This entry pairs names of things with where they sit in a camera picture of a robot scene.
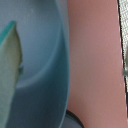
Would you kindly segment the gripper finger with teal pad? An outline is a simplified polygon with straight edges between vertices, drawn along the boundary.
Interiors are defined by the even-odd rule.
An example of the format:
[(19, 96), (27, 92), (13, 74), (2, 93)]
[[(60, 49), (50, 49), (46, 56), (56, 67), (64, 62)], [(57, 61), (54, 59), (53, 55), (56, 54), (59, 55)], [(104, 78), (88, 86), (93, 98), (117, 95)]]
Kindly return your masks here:
[(22, 52), (16, 22), (0, 34), (0, 128), (5, 128), (19, 77)]

